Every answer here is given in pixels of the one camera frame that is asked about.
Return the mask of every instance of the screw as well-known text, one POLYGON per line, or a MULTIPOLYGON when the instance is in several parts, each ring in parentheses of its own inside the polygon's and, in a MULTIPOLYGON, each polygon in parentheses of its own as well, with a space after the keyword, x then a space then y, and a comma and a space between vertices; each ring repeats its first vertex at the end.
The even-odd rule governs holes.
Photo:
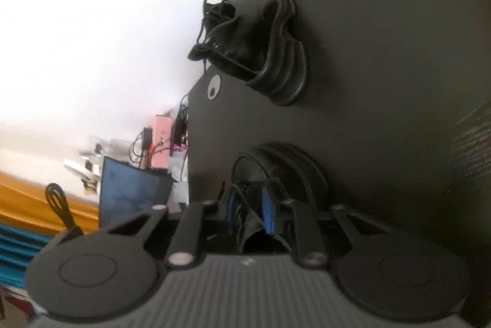
POLYGON ((310 252, 303 258, 303 263, 309 267, 320 267, 327 263, 328 257, 321 252, 310 252))
POLYGON ((188 252, 176 252, 169 256, 168 261, 173 266, 187 266, 195 260, 195 257, 188 252))

